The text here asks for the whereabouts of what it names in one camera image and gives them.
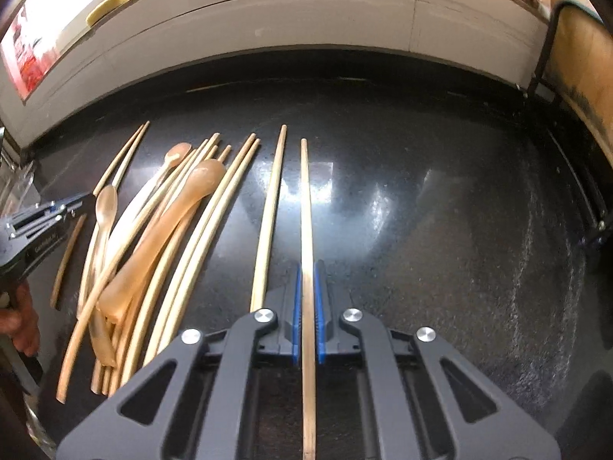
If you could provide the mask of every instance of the black gripper frame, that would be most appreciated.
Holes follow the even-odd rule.
[[[95,205],[93,194],[83,193],[0,219],[0,292],[10,294],[63,242],[71,222]]]
[[[323,262],[315,273],[318,362],[354,370],[363,458],[560,459],[553,437],[439,335],[425,342],[364,311],[347,321],[351,299],[327,290]],[[296,269],[267,294],[270,312],[183,332],[62,441],[58,460],[254,458],[259,368],[300,360],[299,300]]]

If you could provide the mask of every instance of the white wall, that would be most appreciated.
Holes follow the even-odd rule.
[[[264,47],[418,53],[527,86],[546,25],[511,0],[137,0],[72,48],[23,103],[0,67],[0,118],[27,146],[156,72]]]

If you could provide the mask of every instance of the wooden board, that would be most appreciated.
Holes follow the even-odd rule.
[[[552,0],[554,5],[560,0]],[[577,0],[590,9],[589,0]],[[547,77],[582,119],[613,166],[613,38],[581,10],[565,8]]]

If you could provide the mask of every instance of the human hand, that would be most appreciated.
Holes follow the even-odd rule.
[[[17,306],[0,310],[0,334],[9,335],[17,351],[34,356],[41,343],[41,333],[27,281],[17,287],[15,298]]]

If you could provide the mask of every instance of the metal screw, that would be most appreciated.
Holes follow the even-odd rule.
[[[200,330],[197,329],[187,329],[184,330],[183,333],[181,334],[181,340],[185,343],[185,344],[196,344],[201,337],[201,333]]]
[[[362,319],[362,312],[357,308],[349,308],[344,311],[343,318],[350,322],[360,321]]]
[[[415,335],[421,342],[432,342],[434,339],[436,339],[436,332],[430,327],[421,327],[418,329]]]
[[[257,322],[260,323],[268,323],[273,318],[275,318],[275,312],[273,310],[269,310],[268,308],[262,308],[261,310],[257,310],[253,317]]]

